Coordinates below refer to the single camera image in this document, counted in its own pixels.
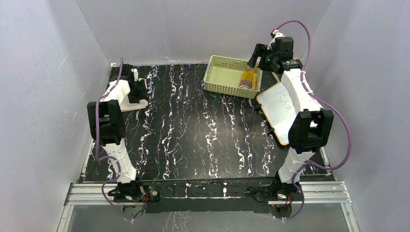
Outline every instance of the plastic basket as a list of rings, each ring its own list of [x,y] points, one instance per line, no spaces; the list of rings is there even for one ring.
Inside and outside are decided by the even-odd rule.
[[[204,77],[206,90],[254,99],[261,90],[262,72],[259,68],[254,69],[257,78],[256,90],[239,88],[242,73],[247,67],[248,62],[246,60],[211,56]]]

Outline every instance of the wire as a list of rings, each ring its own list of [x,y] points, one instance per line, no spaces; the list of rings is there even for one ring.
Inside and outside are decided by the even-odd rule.
[[[286,204],[285,204],[285,206],[291,205],[292,202],[293,202],[293,195],[290,194],[289,197],[286,199]]]
[[[288,204],[288,200],[289,200],[289,197],[287,197],[287,198],[286,198],[285,205],[287,205],[287,204]]]
[[[138,199],[138,200],[131,200],[131,201],[133,201],[133,202],[139,202],[143,197],[144,197],[144,194],[140,197],[140,199]]]
[[[146,210],[146,203],[147,202],[148,202],[148,193],[146,194],[146,201],[144,202],[144,200],[142,200],[142,204],[144,205],[144,210]]]
[[[132,219],[134,220],[134,219],[137,217],[137,215],[138,215],[139,213],[143,212],[143,211],[144,211],[143,209],[140,210],[140,211],[138,211]]]
[[[300,21],[298,21],[298,20],[292,20],[292,21],[283,23],[283,24],[281,24],[279,27],[277,27],[276,29],[279,30],[279,28],[283,27],[284,25],[286,25],[286,24],[288,24],[288,23],[292,23],[292,22],[300,24],[300,25],[305,29],[306,34],[307,34],[307,45],[308,45],[308,46],[307,46],[306,61],[305,61],[305,65],[302,67],[302,70],[301,70],[301,73],[300,73],[300,81],[301,81],[301,83],[302,83],[302,86],[303,86],[303,88],[306,90],[306,92],[308,92],[308,95],[309,95],[309,96],[311,96],[313,99],[317,100],[317,101],[320,102],[321,104],[326,105],[326,106],[329,107],[331,110],[333,110],[333,111],[337,114],[337,116],[339,116],[340,120],[342,121],[342,123],[343,123],[343,125],[344,125],[344,127],[345,127],[345,129],[346,129],[346,133],[347,133],[347,137],[348,137],[348,148],[347,148],[347,152],[346,152],[345,158],[342,160],[342,162],[341,162],[340,164],[336,165],[335,167],[329,167],[329,168],[328,168],[328,167],[323,167],[323,166],[321,166],[321,165],[319,165],[319,164],[317,164],[317,163],[315,163],[315,162],[313,162],[313,161],[311,161],[311,160],[307,160],[307,161],[302,165],[302,167],[300,167],[300,168],[293,174],[293,176],[292,176],[292,184],[293,184],[293,185],[296,187],[296,189],[300,192],[300,195],[302,196],[302,204],[300,205],[300,208],[298,209],[298,211],[297,211],[295,214],[293,214],[292,216],[290,216],[290,217],[288,217],[288,218],[285,218],[285,219],[295,218],[295,217],[300,213],[300,211],[302,211],[303,205],[305,204],[305,195],[303,194],[302,189],[301,189],[299,186],[297,186],[297,184],[295,183],[295,178],[296,178],[297,174],[298,174],[299,172],[301,172],[301,171],[305,168],[306,164],[310,163],[310,164],[312,164],[313,166],[315,166],[315,167],[317,167],[317,168],[320,168],[320,169],[323,169],[323,170],[328,170],[328,171],[336,170],[336,169],[340,168],[341,166],[343,166],[343,165],[347,162],[347,160],[348,160],[349,157],[350,157],[351,147],[352,147],[351,131],[350,131],[349,125],[347,124],[347,121],[346,121],[346,119],[343,117],[342,113],[339,112],[339,111],[338,111],[334,106],[332,106],[331,104],[329,104],[329,103],[323,101],[322,99],[320,99],[319,97],[316,97],[315,95],[313,95],[313,93],[311,92],[311,90],[306,86],[306,82],[305,82],[305,69],[306,69],[307,63],[308,63],[308,61],[309,61],[310,49],[311,49],[311,42],[310,42],[311,39],[310,39],[309,30],[307,29],[307,27],[306,27],[302,22],[300,22]]]

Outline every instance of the yellow object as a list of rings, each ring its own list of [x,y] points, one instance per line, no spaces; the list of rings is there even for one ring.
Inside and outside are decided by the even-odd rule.
[[[255,89],[256,86],[256,75],[253,69],[246,69],[242,73],[241,82],[239,83],[240,88],[244,89]]]

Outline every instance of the small whiteboard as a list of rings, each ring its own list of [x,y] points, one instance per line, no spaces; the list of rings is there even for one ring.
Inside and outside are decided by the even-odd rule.
[[[277,83],[260,93],[256,100],[261,104],[270,126],[281,145],[288,145],[288,133],[295,117],[295,109],[289,93],[282,83]]]

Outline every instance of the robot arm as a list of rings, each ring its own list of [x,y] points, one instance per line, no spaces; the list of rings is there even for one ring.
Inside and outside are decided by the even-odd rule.
[[[133,167],[125,146],[125,121],[122,112],[145,108],[148,105],[147,87],[144,79],[138,78],[138,71],[132,65],[124,64],[120,80],[117,82],[119,67],[113,66],[109,78],[109,86],[105,94],[108,95],[98,103],[99,115],[95,115],[97,102],[87,105],[88,120],[91,137],[96,140],[96,117],[99,118],[100,144],[109,156],[116,158],[113,167],[119,175],[118,186],[108,192],[114,201],[140,200],[147,192],[151,202],[159,201],[159,187],[143,187],[142,182],[136,177],[137,172]]]
[[[285,163],[278,171],[273,183],[273,195],[283,193],[288,195],[296,192],[292,184],[293,174],[313,156],[319,148],[325,146],[333,123],[333,113],[324,110],[303,88],[301,81],[302,62],[293,59],[293,39],[274,30],[269,45],[256,44],[251,59],[250,68],[254,68],[260,57],[259,68],[262,71],[281,75],[281,83],[289,93],[295,109],[295,118],[289,128],[288,139],[290,149]]]

